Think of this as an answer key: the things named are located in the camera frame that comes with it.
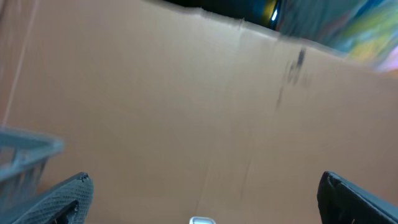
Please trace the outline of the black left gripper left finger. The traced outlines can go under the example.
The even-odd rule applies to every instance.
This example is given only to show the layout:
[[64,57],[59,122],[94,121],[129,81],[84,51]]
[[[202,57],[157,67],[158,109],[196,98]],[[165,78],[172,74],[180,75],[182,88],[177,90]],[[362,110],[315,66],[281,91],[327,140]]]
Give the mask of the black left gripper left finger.
[[1,214],[2,224],[84,224],[93,201],[94,183],[77,173],[51,189]]

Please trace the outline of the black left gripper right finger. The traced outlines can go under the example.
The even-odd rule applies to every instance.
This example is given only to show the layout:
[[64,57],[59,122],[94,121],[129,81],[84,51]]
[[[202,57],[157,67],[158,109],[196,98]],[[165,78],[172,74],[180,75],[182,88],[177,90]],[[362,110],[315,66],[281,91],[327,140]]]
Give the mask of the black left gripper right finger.
[[323,173],[317,201],[322,224],[397,224],[397,207],[334,172]]

